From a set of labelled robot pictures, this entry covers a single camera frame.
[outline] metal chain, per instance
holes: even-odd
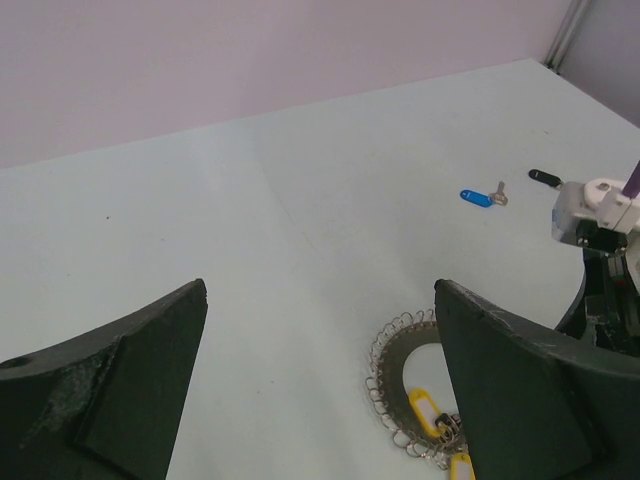
[[[424,432],[415,432],[407,427],[403,428],[401,422],[393,418],[388,402],[383,400],[382,392],[385,386],[380,364],[385,347],[398,333],[406,332],[408,327],[412,331],[426,328],[437,329],[434,311],[427,310],[425,313],[420,310],[415,315],[405,312],[384,326],[371,345],[369,354],[371,376],[365,380],[365,386],[380,422],[391,432],[393,444],[405,450],[412,458],[422,458],[430,461],[441,470],[448,470],[451,457],[455,453],[468,451],[462,433],[460,416],[458,414],[442,414],[436,420],[436,426],[441,429],[442,435],[438,438],[425,437]]]

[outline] yellow tag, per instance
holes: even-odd
[[[451,480],[476,480],[471,457],[467,453],[456,453],[451,458]]]
[[[436,418],[440,416],[441,412],[431,395],[416,388],[409,393],[409,403],[424,431],[431,437],[439,437],[440,430],[436,427]]]

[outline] purple object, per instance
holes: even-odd
[[[635,170],[629,177],[627,184],[622,189],[625,197],[636,198],[640,193],[640,162],[636,165]]]

